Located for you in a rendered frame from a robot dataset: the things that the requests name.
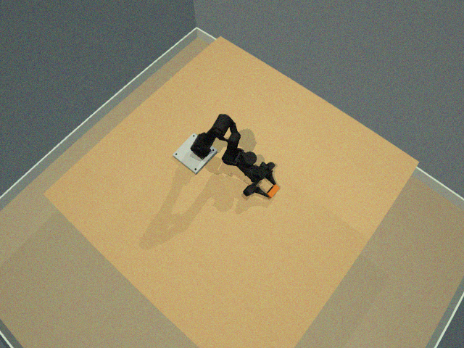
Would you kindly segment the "orange block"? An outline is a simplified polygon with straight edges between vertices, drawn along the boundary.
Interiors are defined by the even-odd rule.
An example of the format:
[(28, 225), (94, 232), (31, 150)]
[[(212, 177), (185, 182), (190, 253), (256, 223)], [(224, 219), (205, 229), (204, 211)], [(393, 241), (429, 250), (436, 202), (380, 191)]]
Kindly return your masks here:
[(266, 193), (269, 196), (268, 198), (269, 199), (272, 198), (278, 190), (279, 190), (279, 187), (277, 185), (273, 185)]

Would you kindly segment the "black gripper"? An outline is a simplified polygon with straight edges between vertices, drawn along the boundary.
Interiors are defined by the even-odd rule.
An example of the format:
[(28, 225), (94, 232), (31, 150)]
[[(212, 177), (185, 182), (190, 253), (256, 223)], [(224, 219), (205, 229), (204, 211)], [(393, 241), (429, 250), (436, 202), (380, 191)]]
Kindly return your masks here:
[[(277, 185), (274, 178), (273, 178), (273, 168), (276, 166), (273, 162), (269, 162), (268, 164), (268, 174), (265, 176), (273, 185)], [(251, 174), (249, 173), (250, 170), (254, 170), (255, 167), (254, 165), (250, 166), (245, 172), (244, 172), (244, 175), (247, 176), (252, 183), (252, 185), (249, 185), (247, 186), (243, 193), (245, 196), (249, 196), (250, 194), (252, 193), (257, 193), (257, 194), (261, 194), (263, 196), (266, 196), (266, 197), (269, 197), (263, 190), (260, 189), (260, 187), (256, 187), (256, 185), (260, 182), (260, 179), (253, 179), (253, 177), (251, 176)]]

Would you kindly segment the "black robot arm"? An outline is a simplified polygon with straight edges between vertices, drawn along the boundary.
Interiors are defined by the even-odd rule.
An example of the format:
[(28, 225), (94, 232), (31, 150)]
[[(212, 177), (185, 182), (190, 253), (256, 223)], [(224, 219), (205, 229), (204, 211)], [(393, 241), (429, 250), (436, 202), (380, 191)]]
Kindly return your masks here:
[[(224, 137), (228, 128), (232, 134), (229, 139)], [(200, 133), (190, 150), (199, 158), (205, 158), (210, 152), (215, 138), (228, 143), (227, 149), (222, 156), (222, 161), (227, 165), (237, 166), (243, 173), (257, 161), (257, 156), (254, 152), (245, 153), (243, 149), (237, 148), (241, 134), (237, 131), (235, 122), (227, 114), (219, 114), (213, 126), (205, 133)], [(203, 160), (202, 159), (202, 160)], [(268, 174), (268, 165), (264, 162), (260, 166), (255, 165), (255, 169), (249, 173), (253, 179), (264, 179)]]

